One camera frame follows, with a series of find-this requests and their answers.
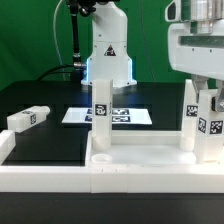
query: white post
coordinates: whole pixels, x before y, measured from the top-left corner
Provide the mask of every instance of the white post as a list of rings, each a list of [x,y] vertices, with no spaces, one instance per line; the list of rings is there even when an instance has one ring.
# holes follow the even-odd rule
[[[185,83],[182,131],[180,139],[180,149],[184,151],[194,150],[197,115],[198,104],[196,102],[196,92],[192,84],[192,80],[188,79]]]
[[[92,93],[92,147],[107,150],[111,146],[112,80],[94,80]]]

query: black cable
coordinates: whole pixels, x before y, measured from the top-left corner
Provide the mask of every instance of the black cable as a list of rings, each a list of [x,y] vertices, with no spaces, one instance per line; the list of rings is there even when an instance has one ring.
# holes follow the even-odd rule
[[[149,71],[151,73],[153,82],[156,82],[155,75],[154,75],[153,68],[152,68],[151,58],[150,58],[150,54],[149,54],[149,49],[148,49],[147,41],[146,41],[145,28],[144,28],[144,23],[143,23],[142,0],[139,0],[139,14],[140,14],[142,36],[143,36],[143,42],[145,45],[145,51],[146,51],[146,56],[147,56],[147,60],[148,60]]]
[[[37,81],[41,81],[44,77],[52,74],[54,71],[57,71],[59,69],[62,69],[62,68],[74,68],[74,65],[73,64],[65,64],[65,65],[59,65],[57,67],[54,67],[54,68],[51,68],[49,69],[48,71],[44,72],[38,79]]]

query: warning label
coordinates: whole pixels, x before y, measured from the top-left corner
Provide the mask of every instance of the warning label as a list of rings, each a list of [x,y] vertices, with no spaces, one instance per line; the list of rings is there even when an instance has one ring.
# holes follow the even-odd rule
[[[104,56],[116,56],[112,45],[109,46]]]

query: white platform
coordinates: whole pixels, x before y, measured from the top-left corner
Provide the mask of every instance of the white platform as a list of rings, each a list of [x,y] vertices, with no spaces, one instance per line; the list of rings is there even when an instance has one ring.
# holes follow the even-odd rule
[[[194,164],[179,140],[175,131],[112,131],[112,148],[96,153],[90,132],[85,167],[1,166],[0,191],[224,193],[224,165]],[[91,161],[96,154],[106,156]]]

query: white block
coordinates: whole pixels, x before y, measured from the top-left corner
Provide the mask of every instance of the white block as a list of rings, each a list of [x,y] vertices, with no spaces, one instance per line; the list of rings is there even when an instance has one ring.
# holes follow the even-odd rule
[[[194,153],[197,163],[219,162],[223,151],[224,113],[211,110],[217,90],[201,90]]]
[[[0,165],[15,147],[15,132],[4,130],[0,133]]]
[[[192,81],[186,80],[180,139],[180,149],[184,151],[194,150],[197,114],[198,104],[196,102],[196,92],[194,90]]]
[[[107,150],[111,145],[112,88],[112,80],[93,82],[92,147],[95,150]]]
[[[33,106],[7,117],[8,130],[23,132],[46,120],[50,113],[49,107]]]

